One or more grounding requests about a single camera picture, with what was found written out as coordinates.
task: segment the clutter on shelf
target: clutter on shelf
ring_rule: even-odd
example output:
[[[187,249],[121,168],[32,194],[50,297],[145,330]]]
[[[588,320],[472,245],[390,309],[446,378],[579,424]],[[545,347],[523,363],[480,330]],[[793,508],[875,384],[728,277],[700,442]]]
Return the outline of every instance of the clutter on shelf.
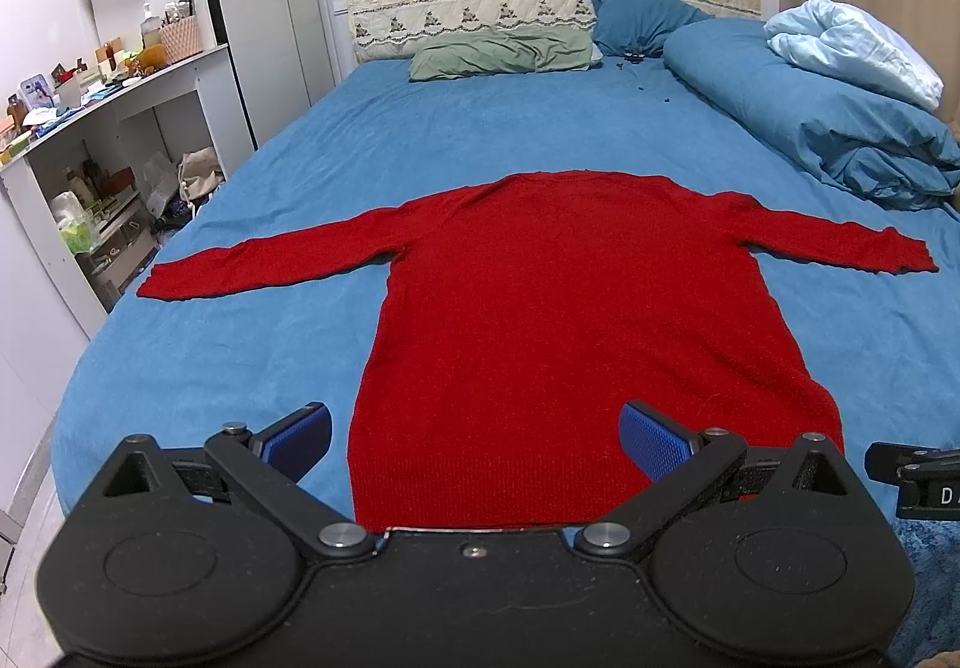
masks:
[[[179,166],[157,152],[142,177],[130,167],[107,175],[88,158],[81,167],[66,168],[67,190],[51,200],[50,212],[67,250],[110,310],[223,182],[213,147],[185,153]]]
[[[126,48],[123,38],[115,37],[94,49],[93,67],[83,57],[69,68],[59,62],[49,80],[34,75],[8,96],[7,117],[0,118],[0,166],[84,108],[135,85],[138,78],[203,52],[194,0],[168,2],[162,16],[154,14],[148,2],[143,8],[142,48]]]

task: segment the blue duvet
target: blue duvet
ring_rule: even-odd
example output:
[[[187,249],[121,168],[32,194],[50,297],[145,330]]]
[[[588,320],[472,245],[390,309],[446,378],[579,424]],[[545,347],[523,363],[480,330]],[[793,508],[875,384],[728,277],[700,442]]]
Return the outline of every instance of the blue duvet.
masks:
[[[792,67],[758,20],[677,29],[664,62],[693,89],[813,177],[891,208],[941,205],[960,182],[960,148],[919,107]]]
[[[875,275],[763,253],[757,260],[810,372],[840,408],[858,471],[877,439],[960,445],[960,224],[942,209],[889,212],[824,185],[661,60],[618,62],[416,84],[406,62],[368,62],[248,161],[160,260],[512,172],[575,168],[662,174],[702,193],[744,191],[770,208],[892,225],[923,238],[941,271]],[[370,265],[216,300],[169,304],[128,292],[64,396],[53,451],[62,503],[76,503],[129,433],[198,445],[224,421],[260,428],[323,400],[333,444],[302,486],[352,513],[347,430],[386,279],[385,265]],[[871,489],[892,515],[894,491]],[[960,531],[896,527],[925,571],[899,656],[960,648],[960,602],[944,594],[960,585]]]

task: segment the bed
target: bed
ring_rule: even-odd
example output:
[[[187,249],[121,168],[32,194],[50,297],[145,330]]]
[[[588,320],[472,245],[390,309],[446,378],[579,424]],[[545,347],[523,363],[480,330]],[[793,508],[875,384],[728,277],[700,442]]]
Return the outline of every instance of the bed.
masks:
[[[688,0],[757,17],[760,0]],[[832,393],[861,476],[872,441],[960,446],[960,223],[947,209],[891,212],[830,188],[754,139],[659,59],[589,72],[412,84],[409,56],[445,30],[517,22],[589,27],[589,0],[349,0],[365,61],[257,152],[158,260],[346,219],[527,171],[665,175],[701,193],[737,190],[792,209],[921,238],[936,275],[891,276],[757,254],[814,379]],[[641,132],[629,127],[642,119]],[[678,139],[678,125],[683,139]],[[64,395],[53,463],[66,510],[115,444],[152,433],[200,444],[227,420],[264,427],[323,400],[330,452],[301,481],[352,513],[349,418],[386,293],[386,265],[221,299],[165,304],[128,292]],[[893,519],[896,493],[870,484]],[[893,520],[918,571],[904,662],[960,647],[960,529]]]

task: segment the white shelf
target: white shelf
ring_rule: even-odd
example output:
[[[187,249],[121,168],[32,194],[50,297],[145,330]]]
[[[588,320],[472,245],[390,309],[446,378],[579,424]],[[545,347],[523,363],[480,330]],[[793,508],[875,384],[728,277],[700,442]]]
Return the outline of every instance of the white shelf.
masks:
[[[128,190],[123,191],[123,193],[116,198],[117,207],[114,209],[113,214],[101,224],[98,233],[100,244],[93,250],[93,253],[100,250],[109,238],[116,235],[117,232],[120,231],[120,228],[137,214],[138,206],[131,203],[138,198],[139,193],[135,188],[128,188]]]

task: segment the bottle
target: bottle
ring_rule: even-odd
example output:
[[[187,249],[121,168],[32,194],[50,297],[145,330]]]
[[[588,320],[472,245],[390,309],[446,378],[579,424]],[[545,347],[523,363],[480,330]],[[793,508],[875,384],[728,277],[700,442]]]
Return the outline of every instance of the bottle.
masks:
[[[27,118],[27,106],[16,94],[11,94],[7,103],[10,105],[7,108],[7,115],[13,118],[13,123],[16,124],[16,133],[23,134],[23,119]]]
[[[143,22],[140,24],[140,36],[144,49],[160,44],[160,19],[150,12],[150,2],[143,3]]]
[[[77,199],[80,200],[80,204],[85,208],[92,208],[93,203],[96,202],[96,198],[93,196],[93,192],[90,190],[90,186],[86,185],[83,182],[83,178],[77,176],[77,173],[72,169],[66,170],[66,185],[69,186],[70,190],[77,196]]]
[[[107,175],[104,175],[100,165],[93,161],[93,158],[85,158],[83,160],[83,174],[86,175],[86,185],[89,185],[93,189],[93,193],[103,199],[104,180],[107,180]]]
[[[113,57],[113,46],[110,43],[104,43],[104,53],[107,54],[107,63],[110,65],[110,71],[117,69],[117,60]]]

